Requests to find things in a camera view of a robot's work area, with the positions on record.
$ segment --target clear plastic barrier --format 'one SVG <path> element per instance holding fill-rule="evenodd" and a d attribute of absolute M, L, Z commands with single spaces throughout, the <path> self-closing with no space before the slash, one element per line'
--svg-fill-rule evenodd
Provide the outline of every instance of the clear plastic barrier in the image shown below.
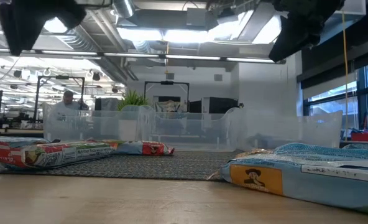
<path fill-rule="evenodd" d="M 233 108 L 226 114 L 157 113 L 149 106 L 122 111 L 67 111 L 44 105 L 48 140 L 119 139 L 161 141 L 178 150 L 274 149 L 290 142 L 339 147 L 342 112 L 318 116 L 272 116 Z"/>

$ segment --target potted plant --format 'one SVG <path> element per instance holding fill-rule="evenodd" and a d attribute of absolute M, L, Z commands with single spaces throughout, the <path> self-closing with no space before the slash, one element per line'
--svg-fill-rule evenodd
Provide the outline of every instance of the potted plant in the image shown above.
<path fill-rule="evenodd" d="M 117 105 L 117 110 L 121 111 L 123 107 L 134 105 L 134 106 L 143 106 L 148 105 L 148 100 L 142 96 L 138 95 L 136 91 L 131 91 L 126 94 L 124 99 L 122 99 Z M 143 140 L 136 139 L 137 134 L 137 117 L 135 111 L 123 111 L 119 115 L 119 140 L 123 141 L 135 141 L 135 140 Z"/>
<path fill-rule="evenodd" d="M 117 110 L 121 111 L 123 107 L 128 105 L 134 106 L 148 105 L 148 100 L 145 98 L 145 96 L 138 95 L 135 90 L 134 91 L 129 90 L 128 94 L 117 105 Z"/>

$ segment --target green plant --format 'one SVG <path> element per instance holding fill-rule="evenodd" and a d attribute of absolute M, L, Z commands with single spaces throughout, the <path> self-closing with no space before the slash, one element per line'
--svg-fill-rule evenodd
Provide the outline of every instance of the green plant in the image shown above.
<path fill-rule="evenodd" d="M 117 110 L 121 111 L 123 107 L 127 105 L 135 105 L 135 106 L 142 106 L 142 105 L 148 105 L 148 100 L 143 95 L 138 95 L 136 91 L 129 90 L 128 93 L 124 96 L 124 99 L 122 99 L 119 104 L 117 105 Z"/>

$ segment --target desk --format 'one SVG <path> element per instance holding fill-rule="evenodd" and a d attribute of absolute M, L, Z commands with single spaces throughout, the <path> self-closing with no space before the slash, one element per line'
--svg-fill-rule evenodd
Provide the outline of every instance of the desk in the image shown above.
<path fill-rule="evenodd" d="M 15 128 L 7 128 L 0 129 L 0 136 L 6 137 L 30 137 L 30 138 L 43 138 L 43 130 L 34 130 L 34 129 L 15 129 Z"/>
<path fill-rule="evenodd" d="M 368 215 L 228 183 L 0 175 L 0 223 L 368 224 Z"/>

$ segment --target white wall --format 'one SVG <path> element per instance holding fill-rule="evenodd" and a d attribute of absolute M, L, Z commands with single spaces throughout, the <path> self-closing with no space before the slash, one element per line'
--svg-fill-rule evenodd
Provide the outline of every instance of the white wall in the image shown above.
<path fill-rule="evenodd" d="M 165 81 L 165 67 L 141 67 L 134 66 L 132 71 L 140 81 L 128 82 L 127 87 L 143 94 L 145 81 Z M 174 82 L 190 83 L 190 101 L 201 100 L 203 97 L 224 97 L 231 98 L 231 73 L 226 72 L 224 68 L 196 68 L 195 70 L 187 67 L 169 67 L 168 72 L 175 74 Z M 222 74 L 223 80 L 216 82 L 214 74 Z M 180 96 L 182 101 L 186 100 L 186 92 L 178 85 L 160 85 L 155 84 L 147 91 L 147 98 L 153 99 L 154 96 Z"/>
<path fill-rule="evenodd" d="M 145 81 L 165 80 L 165 67 L 132 67 L 140 81 L 129 82 L 130 90 L 143 94 Z M 269 113 L 299 116 L 303 114 L 303 97 L 296 76 L 301 74 L 301 52 L 287 58 L 284 65 L 239 63 L 231 73 L 224 68 L 169 67 L 175 73 L 175 82 L 190 83 L 190 101 L 215 96 L 235 98 L 245 107 Z M 223 81 L 214 81 L 214 74 L 222 74 Z M 154 96 L 180 96 L 186 100 L 186 93 L 179 86 L 156 84 L 147 92 L 147 98 Z"/>
<path fill-rule="evenodd" d="M 239 64 L 231 71 L 231 96 L 239 99 Z"/>
<path fill-rule="evenodd" d="M 296 76 L 301 74 L 301 52 L 284 65 L 239 64 L 239 102 L 268 113 L 302 115 L 302 97 Z"/>

